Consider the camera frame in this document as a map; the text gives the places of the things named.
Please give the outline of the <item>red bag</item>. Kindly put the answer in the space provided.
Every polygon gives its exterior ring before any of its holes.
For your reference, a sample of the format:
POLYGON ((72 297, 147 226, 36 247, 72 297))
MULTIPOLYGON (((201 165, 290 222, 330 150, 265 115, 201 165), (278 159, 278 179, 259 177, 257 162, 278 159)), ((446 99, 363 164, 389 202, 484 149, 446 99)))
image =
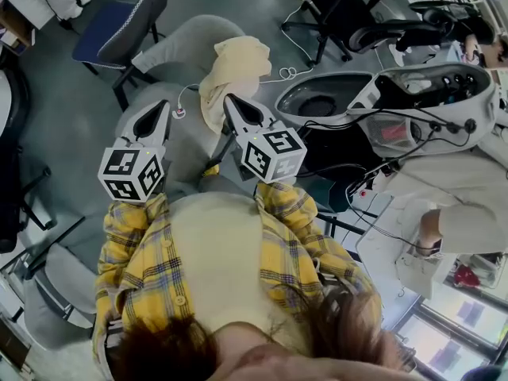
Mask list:
POLYGON ((469 266, 461 264, 453 275, 453 285, 455 287, 477 288, 481 282, 479 277, 469 266))

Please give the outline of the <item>cream knitted clothes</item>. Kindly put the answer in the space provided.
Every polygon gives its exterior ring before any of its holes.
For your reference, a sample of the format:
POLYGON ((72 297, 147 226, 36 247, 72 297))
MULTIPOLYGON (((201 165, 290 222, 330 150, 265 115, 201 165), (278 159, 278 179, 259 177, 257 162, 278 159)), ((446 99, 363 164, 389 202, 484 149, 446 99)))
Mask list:
POLYGON ((260 78, 271 74, 270 48, 251 36, 234 37, 214 45, 217 58, 199 85, 202 116, 216 134, 225 120, 223 101, 227 94, 252 98, 260 78))

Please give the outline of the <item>blue chair with black frame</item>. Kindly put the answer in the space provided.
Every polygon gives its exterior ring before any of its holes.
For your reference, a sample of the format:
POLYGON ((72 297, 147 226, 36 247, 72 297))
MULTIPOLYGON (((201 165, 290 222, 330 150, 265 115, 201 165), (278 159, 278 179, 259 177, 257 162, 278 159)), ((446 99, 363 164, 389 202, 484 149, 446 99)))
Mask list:
POLYGON ((166 7, 167 0, 107 2, 81 33, 73 50, 72 59, 94 75, 98 74, 98 67, 120 72, 112 90, 122 110, 129 107, 123 88, 125 83, 138 87, 138 79, 148 84, 158 82, 135 67, 132 60, 140 53, 146 36, 152 36, 156 44, 164 36, 158 31, 156 21, 166 7))

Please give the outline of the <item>white robot shell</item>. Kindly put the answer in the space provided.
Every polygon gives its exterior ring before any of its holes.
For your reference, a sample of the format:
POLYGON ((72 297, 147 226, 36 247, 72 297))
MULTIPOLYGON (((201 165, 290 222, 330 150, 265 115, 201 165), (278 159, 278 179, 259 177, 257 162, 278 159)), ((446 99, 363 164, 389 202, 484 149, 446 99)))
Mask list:
POLYGON ((12 75, 9 69, 0 69, 0 136, 10 124, 13 107, 12 75))

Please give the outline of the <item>computer monitor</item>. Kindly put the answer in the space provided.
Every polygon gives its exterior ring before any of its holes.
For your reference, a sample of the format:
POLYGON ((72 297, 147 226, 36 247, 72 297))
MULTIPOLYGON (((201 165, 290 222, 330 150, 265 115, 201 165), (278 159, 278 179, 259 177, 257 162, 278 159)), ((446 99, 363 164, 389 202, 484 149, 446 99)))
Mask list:
POLYGON ((394 326, 415 371, 432 381, 460 381, 468 371, 508 367, 508 307, 470 290, 442 286, 420 297, 394 326))

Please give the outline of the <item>grey upholstered chair with label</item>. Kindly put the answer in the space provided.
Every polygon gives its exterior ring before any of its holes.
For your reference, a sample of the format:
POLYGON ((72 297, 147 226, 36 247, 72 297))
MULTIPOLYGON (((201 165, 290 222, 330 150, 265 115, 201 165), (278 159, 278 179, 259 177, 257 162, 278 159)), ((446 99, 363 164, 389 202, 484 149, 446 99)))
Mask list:
POLYGON ((115 134, 119 137, 126 122, 145 106, 162 99, 169 101, 171 124, 165 145, 163 188, 167 180, 188 182, 206 170, 222 131, 216 134, 205 123, 199 85, 217 58, 214 45, 242 36, 247 35, 228 19, 198 15, 134 60, 135 67, 156 76, 158 82, 144 88, 131 101, 115 134))

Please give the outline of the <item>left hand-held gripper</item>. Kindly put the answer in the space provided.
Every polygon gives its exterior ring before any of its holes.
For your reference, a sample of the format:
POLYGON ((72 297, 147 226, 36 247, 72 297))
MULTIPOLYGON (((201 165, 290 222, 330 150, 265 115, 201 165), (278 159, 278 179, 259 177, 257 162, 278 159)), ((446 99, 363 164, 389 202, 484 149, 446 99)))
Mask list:
POLYGON ((112 147, 106 148, 98 180, 115 201, 147 202, 164 177, 162 157, 169 135, 171 104, 153 102, 135 113, 112 147), (140 141, 152 141, 144 144, 140 141))

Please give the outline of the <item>dark blue bin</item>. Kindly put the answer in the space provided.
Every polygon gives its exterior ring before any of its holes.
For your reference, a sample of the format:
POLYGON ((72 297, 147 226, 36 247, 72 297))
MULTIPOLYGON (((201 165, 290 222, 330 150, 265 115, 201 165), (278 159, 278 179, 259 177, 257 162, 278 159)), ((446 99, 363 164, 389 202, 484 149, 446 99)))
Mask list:
POLYGON ((338 167, 331 171, 321 172, 319 192, 316 200, 322 210, 344 212, 348 209, 346 188, 356 181, 363 173, 354 167, 338 167))

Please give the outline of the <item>black mesh office chair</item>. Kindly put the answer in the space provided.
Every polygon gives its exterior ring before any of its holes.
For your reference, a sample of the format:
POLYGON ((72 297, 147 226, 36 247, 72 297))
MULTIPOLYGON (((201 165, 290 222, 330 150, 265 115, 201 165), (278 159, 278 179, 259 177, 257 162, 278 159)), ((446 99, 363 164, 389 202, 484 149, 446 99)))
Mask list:
POLYGON ((385 40, 396 39, 395 47, 405 51, 409 47, 440 45, 458 41, 463 43, 470 33, 466 22, 482 17, 470 3, 424 1, 410 4, 421 15, 418 21, 389 20, 365 27, 353 34, 350 42, 365 51, 385 40))

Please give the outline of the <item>brown wooden shelf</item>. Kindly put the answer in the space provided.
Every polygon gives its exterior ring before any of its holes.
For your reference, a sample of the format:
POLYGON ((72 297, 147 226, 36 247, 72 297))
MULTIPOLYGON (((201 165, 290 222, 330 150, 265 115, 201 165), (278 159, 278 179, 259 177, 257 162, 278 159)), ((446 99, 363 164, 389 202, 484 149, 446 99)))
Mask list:
POLYGON ((0 43, 16 56, 35 44, 35 26, 8 0, 0 1, 0 43))

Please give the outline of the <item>person's torso in plaid shirt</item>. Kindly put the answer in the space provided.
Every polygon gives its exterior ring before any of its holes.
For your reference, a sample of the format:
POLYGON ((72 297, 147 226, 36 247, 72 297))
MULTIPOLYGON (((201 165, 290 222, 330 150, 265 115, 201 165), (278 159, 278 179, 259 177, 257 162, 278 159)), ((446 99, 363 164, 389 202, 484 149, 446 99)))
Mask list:
POLYGON ((371 280, 331 237, 302 241, 259 198, 169 202, 166 240, 102 247, 94 358, 114 381, 328 379, 330 364, 394 368, 371 280))

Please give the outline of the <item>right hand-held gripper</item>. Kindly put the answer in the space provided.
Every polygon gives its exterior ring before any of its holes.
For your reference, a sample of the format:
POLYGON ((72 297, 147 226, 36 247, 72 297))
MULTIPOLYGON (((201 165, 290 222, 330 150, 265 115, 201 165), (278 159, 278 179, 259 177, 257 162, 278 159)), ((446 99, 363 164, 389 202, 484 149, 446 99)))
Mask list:
POLYGON ((295 177, 306 146, 294 128, 286 127, 261 103, 227 94, 223 101, 229 129, 237 136, 241 164, 265 183, 295 177), (251 132, 248 128, 258 128, 251 132))

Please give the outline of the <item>person's left forearm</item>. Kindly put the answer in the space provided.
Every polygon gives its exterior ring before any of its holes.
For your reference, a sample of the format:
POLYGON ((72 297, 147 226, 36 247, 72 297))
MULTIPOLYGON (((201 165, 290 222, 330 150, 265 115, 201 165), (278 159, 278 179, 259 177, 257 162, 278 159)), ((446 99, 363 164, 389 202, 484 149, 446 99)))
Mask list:
POLYGON ((142 204, 114 201, 104 221, 106 249, 118 259, 128 259, 141 245, 166 240, 169 228, 166 194, 142 204))

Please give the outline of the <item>white storage box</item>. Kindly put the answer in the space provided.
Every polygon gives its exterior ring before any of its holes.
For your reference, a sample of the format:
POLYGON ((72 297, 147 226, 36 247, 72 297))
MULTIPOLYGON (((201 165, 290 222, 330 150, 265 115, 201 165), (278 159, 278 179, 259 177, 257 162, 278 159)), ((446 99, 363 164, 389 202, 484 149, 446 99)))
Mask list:
POLYGON ((421 199, 393 198, 356 244, 356 251, 383 304, 404 291, 431 298, 439 260, 417 251, 421 217, 435 208, 421 199))

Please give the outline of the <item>person's right forearm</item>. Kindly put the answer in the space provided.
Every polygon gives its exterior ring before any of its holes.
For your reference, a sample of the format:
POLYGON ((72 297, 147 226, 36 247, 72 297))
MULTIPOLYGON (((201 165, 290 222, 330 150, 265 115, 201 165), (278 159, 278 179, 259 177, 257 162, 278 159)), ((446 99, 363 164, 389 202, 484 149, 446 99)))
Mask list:
POLYGON ((265 211, 281 221, 300 241, 311 234, 322 234, 315 222, 316 203, 302 188, 283 182, 260 182, 256 197, 263 203, 265 211))

